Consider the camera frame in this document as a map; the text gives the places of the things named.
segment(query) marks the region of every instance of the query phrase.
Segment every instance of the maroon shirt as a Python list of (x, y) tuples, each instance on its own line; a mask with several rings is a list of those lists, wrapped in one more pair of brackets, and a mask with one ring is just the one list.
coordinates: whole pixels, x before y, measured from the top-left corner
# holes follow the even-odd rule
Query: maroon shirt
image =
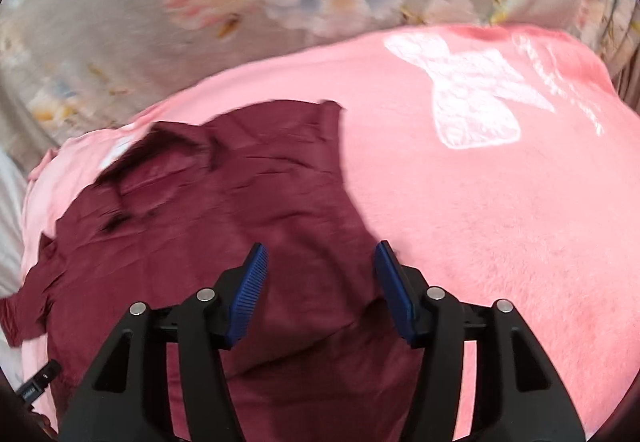
[[(339, 112), (334, 102), (272, 101), (203, 126), (160, 122), (78, 195), (57, 222), (56, 239), (43, 237), (24, 286), (0, 300), (0, 324), (11, 345), (49, 333), (49, 355), (63, 366), (52, 386), (60, 415), (131, 303), (180, 303), (239, 265), (253, 242), (269, 251), (268, 279), (247, 338), (223, 359), (245, 430), (260, 440), (280, 440), (276, 410), (293, 392), (306, 395), (294, 401), (289, 421), (300, 417), (300, 408), (333, 401), (334, 410), (346, 411), (341, 401), (366, 399), (348, 391), (338, 399), (334, 380), (327, 379), (337, 375), (336, 362), (353, 361), (353, 349), (338, 356), (349, 345), (344, 332), (327, 338), (355, 328), (347, 338), (357, 346), (366, 338), (358, 333), (364, 311), (379, 295), (371, 264), (376, 242), (342, 183)], [(392, 329), (384, 343), (401, 344)], [(291, 358), (305, 349), (306, 355)], [(382, 362), (366, 346), (357, 357), (374, 361), (359, 368)], [(309, 358), (303, 373), (326, 380), (325, 392), (300, 390), (290, 375)], [(254, 370), (261, 392), (246, 387), (253, 382), (244, 378), (249, 369), (277, 359), (284, 362)], [(375, 373), (360, 371), (357, 380), (365, 377), (366, 388), (381, 396), (387, 384), (372, 384)], [(393, 390), (398, 375), (394, 370)], [(173, 359), (168, 376), (176, 434), (188, 438)], [(356, 375), (342, 376), (347, 390), (352, 377), (356, 382)], [(406, 380), (406, 372), (399, 378)], [(300, 426), (295, 433), (296, 442), (315, 439), (301, 437)]]

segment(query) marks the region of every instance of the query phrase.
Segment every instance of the white sheet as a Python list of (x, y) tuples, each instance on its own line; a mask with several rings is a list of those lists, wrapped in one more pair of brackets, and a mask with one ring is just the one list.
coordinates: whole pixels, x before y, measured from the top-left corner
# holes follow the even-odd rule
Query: white sheet
[[(0, 297), (20, 287), (22, 236), (20, 214), (26, 180), (8, 155), (0, 150)], [(0, 366), (9, 383), (17, 388), (22, 382), (19, 348), (9, 348), (0, 329)]]

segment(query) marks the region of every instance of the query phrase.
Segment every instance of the shirt sleeve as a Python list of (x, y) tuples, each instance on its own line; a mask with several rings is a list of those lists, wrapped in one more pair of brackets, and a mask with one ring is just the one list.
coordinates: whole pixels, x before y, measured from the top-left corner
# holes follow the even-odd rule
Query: shirt sleeve
[(0, 327), (9, 346), (46, 332), (46, 319), (52, 304), (51, 291), (64, 272), (58, 244), (43, 235), (38, 263), (31, 268), (21, 289), (0, 299)]

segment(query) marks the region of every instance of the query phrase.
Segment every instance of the silver screw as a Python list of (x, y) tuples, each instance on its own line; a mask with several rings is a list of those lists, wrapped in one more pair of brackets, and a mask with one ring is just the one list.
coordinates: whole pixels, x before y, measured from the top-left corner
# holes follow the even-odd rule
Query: silver screw
[(212, 288), (201, 288), (196, 294), (198, 301), (211, 301), (215, 297), (216, 293)]
[(499, 299), (495, 303), (495, 306), (500, 312), (504, 312), (505, 314), (508, 314), (513, 310), (513, 303), (508, 299)]
[(146, 305), (142, 301), (138, 301), (129, 307), (129, 313), (133, 316), (139, 316), (146, 310)]
[(444, 290), (441, 289), (440, 287), (429, 287), (427, 289), (427, 296), (429, 296), (431, 299), (434, 299), (436, 301), (441, 300), (446, 295), (447, 293), (444, 292)]

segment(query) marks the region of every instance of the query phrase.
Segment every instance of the white printed pattern on blanket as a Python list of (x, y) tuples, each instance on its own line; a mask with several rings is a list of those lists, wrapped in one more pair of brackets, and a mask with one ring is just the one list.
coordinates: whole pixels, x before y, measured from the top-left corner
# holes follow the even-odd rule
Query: white printed pattern on blanket
[[(551, 47), (547, 45), (546, 51), (548, 52), (551, 60), (554, 63), (555, 71), (546, 72), (542, 61), (540, 60), (540, 56), (531, 43), (529, 37), (522, 34), (514, 34), (511, 40), (513, 44), (516, 45), (518, 52), (527, 55), (527, 57), (533, 64), (533, 69), (540, 76), (542, 82), (545, 83), (545, 86), (549, 89), (549, 92), (555, 96), (559, 96), (560, 98), (569, 102), (569, 104), (577, 106), (580, 111), (583, 112), (584, 115), (593, 123), (593, 127), (596, 130), (596, 135), (602, 136), (604, 134), (604, 128), (602, 127), (602, 124), (600, 123), (596, 115), (596, 112), (599, 112), (600, 108), (597, 104), (584, 101), (582, 96), (575, 89), (574, 85), (562, 76), (562, 74), (558, 71), (558, 61), (556, 60), (556, 55), (551, 50)], [(568, 86), (569, 89), (574, 93), (575, 97), (570, 96), (567, 92), (560, 88), (560, 86), (558, 86), (558, 84), (556, 83), (556, 79)]]
[(452, 54), (440, 36), (423, 32), (387, 37), (385, 47), (431, 77), (436, 132), (448, 148), (485, 148), (519, 141), (516, 117), (497, 98), (555, 112), (496, 49)]

